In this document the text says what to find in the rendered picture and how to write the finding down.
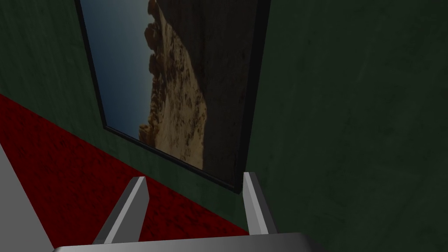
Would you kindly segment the framed desert landscape picture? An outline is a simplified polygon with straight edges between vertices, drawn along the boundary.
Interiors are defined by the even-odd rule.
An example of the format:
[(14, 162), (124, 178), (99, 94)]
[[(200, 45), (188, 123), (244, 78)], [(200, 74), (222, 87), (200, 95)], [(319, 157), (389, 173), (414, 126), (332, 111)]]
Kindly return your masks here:
[(102, 126), (239, 194), (271, 0), (73, 0)]

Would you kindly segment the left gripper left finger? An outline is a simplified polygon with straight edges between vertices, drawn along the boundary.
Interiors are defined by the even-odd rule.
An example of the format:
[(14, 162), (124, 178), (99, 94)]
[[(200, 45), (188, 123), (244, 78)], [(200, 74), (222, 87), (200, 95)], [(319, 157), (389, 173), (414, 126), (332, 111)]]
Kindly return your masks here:
[(93, 243), (139, 241), (149, 199), (146, 177), (131, 178)]

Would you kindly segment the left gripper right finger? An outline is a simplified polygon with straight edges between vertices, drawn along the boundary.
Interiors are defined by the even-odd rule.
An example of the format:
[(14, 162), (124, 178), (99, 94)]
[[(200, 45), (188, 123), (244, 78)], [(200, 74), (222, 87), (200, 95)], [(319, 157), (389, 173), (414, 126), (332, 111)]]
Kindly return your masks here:
[(243, 201), (250, 235), (277, 234), (262, 188), (254, 172), (243, 174)]

